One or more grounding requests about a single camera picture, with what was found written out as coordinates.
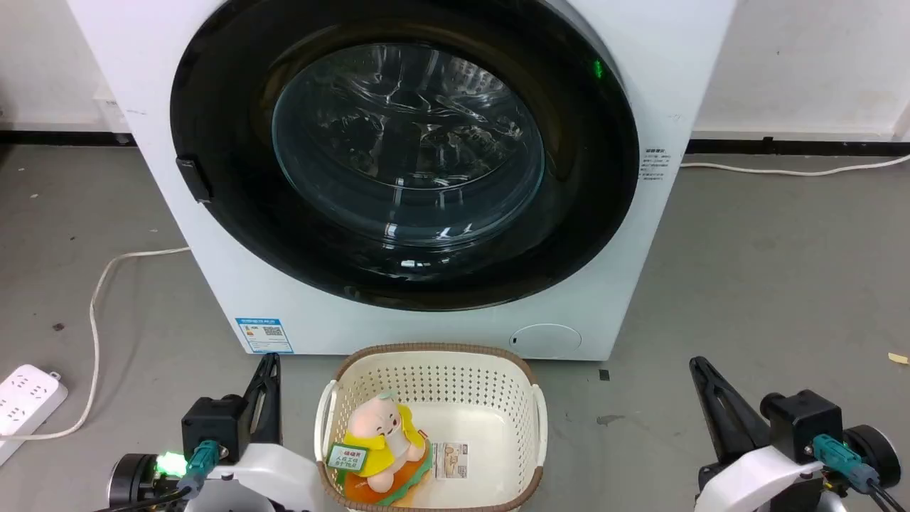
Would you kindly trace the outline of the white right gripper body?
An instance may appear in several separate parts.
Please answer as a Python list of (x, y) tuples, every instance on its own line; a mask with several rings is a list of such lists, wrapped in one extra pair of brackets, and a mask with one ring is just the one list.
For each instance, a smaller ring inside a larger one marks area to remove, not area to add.
[(890, 440), (869, 425), (842, 432), (842, 441), (817, 435), (805, 448), (809, 461), (796, 463), (775, 447), (740, 457), (709, 474), (695, 499), (697, 511), (846, 511), (855, 492), (881, 511), (900, 511), (889, 490), (901, 478), (901, 463)]

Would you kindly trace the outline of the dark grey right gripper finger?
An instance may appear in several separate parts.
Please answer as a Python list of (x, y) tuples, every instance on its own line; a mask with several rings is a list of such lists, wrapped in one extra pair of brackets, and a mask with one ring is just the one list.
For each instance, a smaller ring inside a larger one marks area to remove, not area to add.
[(747, 435), (740, 431), (738, 393), (714, 377), (695, 377), (695, 387), (717, 461), (730, 464), (747, 448)]
[(770, 445), (767, 422), (705, 357), (692, 357), (689, 369), (718, 459)]

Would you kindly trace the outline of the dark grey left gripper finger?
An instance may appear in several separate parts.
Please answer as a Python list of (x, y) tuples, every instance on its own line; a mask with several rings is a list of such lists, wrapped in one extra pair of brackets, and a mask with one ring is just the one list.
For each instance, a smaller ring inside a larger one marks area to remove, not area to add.
[(247, 399), (245, 415), (250, 443), (267, 443), (269, 441), (269, 415), (263, 416), (264, 406), (269, 397), (266, 373), (266, 370), (257, 370), (245, 392)]
[(282, 433), (282, 364), (277, 353), (263, 358), (261, 383), (261, 441), (283, 444)]

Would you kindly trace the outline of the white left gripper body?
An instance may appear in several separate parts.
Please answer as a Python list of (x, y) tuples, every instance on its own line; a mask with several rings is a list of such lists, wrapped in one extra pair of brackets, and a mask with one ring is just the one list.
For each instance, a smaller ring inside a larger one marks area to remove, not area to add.
[(279, 444), (247, 445), (240, 460), (201, 443), (188, 456), (127, 454), (112, 470), (110, 511), (322, 511), (316, 465)]

